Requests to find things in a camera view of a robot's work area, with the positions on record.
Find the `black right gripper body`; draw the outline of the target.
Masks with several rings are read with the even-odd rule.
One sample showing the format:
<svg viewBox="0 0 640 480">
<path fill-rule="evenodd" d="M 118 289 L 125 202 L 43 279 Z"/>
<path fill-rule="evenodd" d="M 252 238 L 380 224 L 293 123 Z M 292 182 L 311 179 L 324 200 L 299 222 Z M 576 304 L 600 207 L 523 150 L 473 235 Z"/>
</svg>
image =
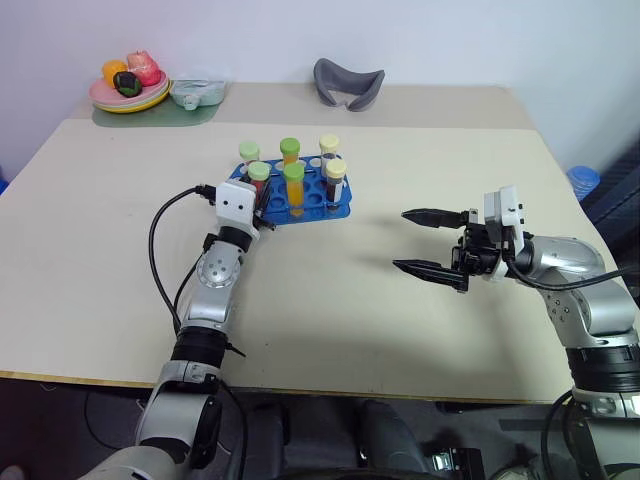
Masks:
<svg viewBox="0 0 640 480">
<path fill-rule="evenodd" d="M 485 225 L 469 223 L 452 248 L 451 268 L 470 276 L 491 274 L 501 258 Z"/>
</svg>

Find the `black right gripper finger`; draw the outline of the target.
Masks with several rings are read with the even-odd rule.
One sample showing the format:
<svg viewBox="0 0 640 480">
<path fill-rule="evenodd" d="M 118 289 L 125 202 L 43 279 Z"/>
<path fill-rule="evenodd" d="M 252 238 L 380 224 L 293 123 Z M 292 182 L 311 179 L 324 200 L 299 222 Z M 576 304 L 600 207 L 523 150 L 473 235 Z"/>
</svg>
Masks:
<svg viewBox="0 0 640 480">
<path fill-rule="evenodd" d="M 451 268 L 444 268 L 439 263 L 427 260 L 393 260 L 393 265 L 401 271 L 420 280 L 445 285 L 457 292 L 468 291 L 469 275 Z"/>
<path fill-rule="evenodd" d="M 459 229 L 469 224 L 470 212 L 416 208 L 402 212 L 401 217 L 424 227 Z"/>
</svg>

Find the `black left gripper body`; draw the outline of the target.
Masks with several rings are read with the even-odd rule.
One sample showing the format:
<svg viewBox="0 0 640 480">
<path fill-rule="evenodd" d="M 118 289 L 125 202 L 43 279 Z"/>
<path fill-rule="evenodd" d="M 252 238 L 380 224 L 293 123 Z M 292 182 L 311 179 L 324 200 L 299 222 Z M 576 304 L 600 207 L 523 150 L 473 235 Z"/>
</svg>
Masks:
<svg viewBox="0 0 640 480">
<path fill-rule="evenodd" d="M 253 211 L 253 226 L 257 229 L 267 229 L 274 231 L 276 229 L 276 225 L 270 221 L 264 219 L 263 215 L 268 206 L 269 198 L 261 197 L 257 200 L 254 211 Z"/>
</svg>

